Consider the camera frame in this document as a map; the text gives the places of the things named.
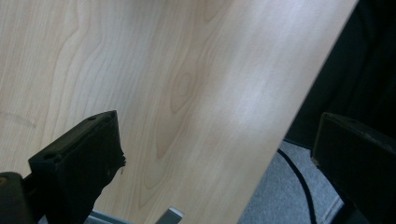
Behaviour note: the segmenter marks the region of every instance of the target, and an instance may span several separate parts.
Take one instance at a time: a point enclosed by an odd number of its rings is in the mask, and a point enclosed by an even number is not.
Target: gray carpet
[[[343,205],[326,177],[310,160],[310,150],[283,142],[280,148],[303,174],[314,201],[317,223],[331,223]],[[239,219],[239,224],[311,223],[301,184],[278,153]]]

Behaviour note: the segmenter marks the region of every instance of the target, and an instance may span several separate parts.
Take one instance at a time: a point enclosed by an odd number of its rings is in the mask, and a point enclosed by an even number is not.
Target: wood grain
[[[117,109],[96,209],[235,223],[356,0],[1,1],[0,169]]]

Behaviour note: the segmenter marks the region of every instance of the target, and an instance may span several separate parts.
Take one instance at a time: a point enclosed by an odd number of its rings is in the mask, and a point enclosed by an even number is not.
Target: black cable
[[[300,173],[298,170],[297,166],[294,164],[294,162],[289,158],[288,155],[280,148],[277,150],[277,153],[285,159],[285,161],[288,163],[290,166],[291,170],[296,174],[298,180],[300,181],[301,187],[303,187],[305,197],[306,197],[306,202],[308,203],[308,209],[309,209],[309,217],[311,218],[311,223],[312,224],[317,224],[317,218],[315,216],[315,208],[314,208],[314,201],[312,200],[312,195],[311,192],[309,191],[309,187],[306,184],[306,181],[303,177],[303,175]]]

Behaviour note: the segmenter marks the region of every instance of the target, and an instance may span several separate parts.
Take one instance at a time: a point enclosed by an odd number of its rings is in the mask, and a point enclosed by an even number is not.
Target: black plastic part
[[[396,223],[396,142],[354,119],[324,113],[313,162],[371,223]]]
[[[23,179],[22,184],[30,204],[31,213],[35,221],[38,221],[44,216],[45,210],[43,199],[38,193],[37,181],[32,174],[29,174]]]
[[[0,200],[0,223],[35,223],[19,174],[0,174]]]
[[[117,112],[92,116],[29,160],[49,223],[83,223],[125,165]]]
[[[338,210],[332,219],[332,224],[370,224],[370,222],[351,201],[348,201]]]

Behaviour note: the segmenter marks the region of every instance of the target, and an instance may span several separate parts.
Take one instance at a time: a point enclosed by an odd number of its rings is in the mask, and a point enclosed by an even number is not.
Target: wooden desk
[[[117,109],[96,209],[235,223],[356,0],[2,1],[0,169]]]

